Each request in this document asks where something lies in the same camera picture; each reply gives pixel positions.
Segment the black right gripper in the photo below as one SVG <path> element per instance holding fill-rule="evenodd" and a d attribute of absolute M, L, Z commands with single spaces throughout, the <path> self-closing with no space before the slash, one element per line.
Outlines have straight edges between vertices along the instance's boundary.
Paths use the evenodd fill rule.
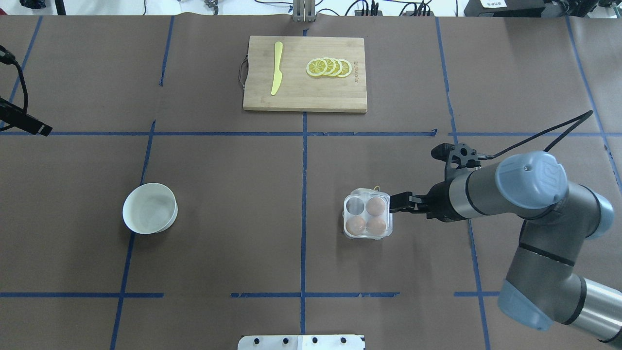
<path fill-rule="evenodd" d="M 411 199 L 412 192 L 396 193 L 390 196 L 389 212 L 424 213 L 427 219 L 441 222 L 453 222 L 453 206 L 449 200 L 449 184 L 439 182 L 425 195 L 414 195 L 418 200 L 416 209 Z"/>

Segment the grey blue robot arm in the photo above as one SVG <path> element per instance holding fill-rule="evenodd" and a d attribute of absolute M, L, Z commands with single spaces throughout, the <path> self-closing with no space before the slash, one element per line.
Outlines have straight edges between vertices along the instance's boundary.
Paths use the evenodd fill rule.
<path fill-rule="evenodd" d="M 444 181 L 426 194 L 392 195 L 390 212 L 424 213 L 442 222 L 517 215 L 523 223 L 499 292 L 500 310 L 541 332 L 564 324 L 620 349 L 620 291 L 573 271 L 584 241 L 611 228 L 615 211 L 609 200 L 569 181 L 564 166 L 547 151 L 485 167 L 481 162 L 492 157 L 464 143 L 440 144 L 431 155 L 445 163 Z"/>

